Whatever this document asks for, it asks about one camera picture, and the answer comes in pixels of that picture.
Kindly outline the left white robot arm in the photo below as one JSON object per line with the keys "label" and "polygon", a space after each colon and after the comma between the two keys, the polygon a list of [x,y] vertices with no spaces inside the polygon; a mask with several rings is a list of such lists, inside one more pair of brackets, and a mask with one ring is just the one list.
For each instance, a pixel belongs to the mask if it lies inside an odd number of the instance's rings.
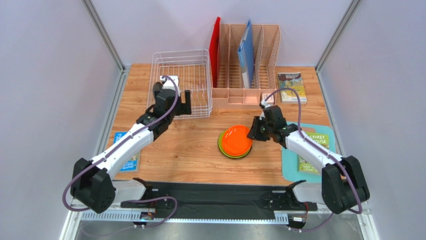
{"label": "left white robot arm", "polygon": [[136,153],[168,130],[175,116],[191,115],[191,91],[185,102],[174,89],[156,92],[155,104],[141,115],[133,127],[110,148],[91,160],[79,159],[73,169],[70,194],[97,214],[112,204],[141,200],[146,186],[140,179],[114,180],[116,174]]}

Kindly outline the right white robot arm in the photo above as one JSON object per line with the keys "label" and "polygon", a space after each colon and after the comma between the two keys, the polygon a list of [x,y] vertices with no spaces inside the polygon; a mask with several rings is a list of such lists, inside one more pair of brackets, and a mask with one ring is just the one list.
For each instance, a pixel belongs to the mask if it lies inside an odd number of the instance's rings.
{"label": "right white robot arm", "polygon": [[370,192],[359,160],[343,157],[311,139],[299,125],[286,121],[279,106],[266,104],[261,109],[247,137],[262,142],[273,140],[305,159],[321,176],[320,183],[299,180],[288,186],[290,197],[299,203],[326,205],[334,214],[361,214],[362,203],[370,198]]}

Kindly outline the red floral plate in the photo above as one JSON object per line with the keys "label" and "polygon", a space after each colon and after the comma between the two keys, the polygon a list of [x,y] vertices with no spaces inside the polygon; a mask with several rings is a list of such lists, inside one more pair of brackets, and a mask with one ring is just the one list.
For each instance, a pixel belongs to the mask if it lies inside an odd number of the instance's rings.
{"label": "red floral plate", "polygon": [[217,141],[217,145],[218,145],[218,149],[219,149],[219,151],[220,151],[223,155],[225,155],[226,153],[225,153],[225,151],[223,150],[223,147],[222,147],[222,141],[221,141],[220,139],[218,139],[218,141]]}

